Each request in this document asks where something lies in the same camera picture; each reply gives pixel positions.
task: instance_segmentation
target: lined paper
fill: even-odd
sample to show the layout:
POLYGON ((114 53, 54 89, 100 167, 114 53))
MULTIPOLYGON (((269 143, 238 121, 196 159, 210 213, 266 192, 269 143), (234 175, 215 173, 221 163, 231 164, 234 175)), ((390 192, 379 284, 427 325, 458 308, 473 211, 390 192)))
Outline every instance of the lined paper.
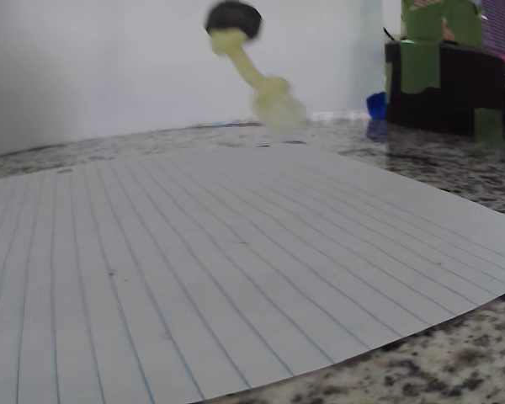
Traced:
POLYGON ((0 180, 0 402, 187 403, 505 293, 505 215, 280 145, 0 180))

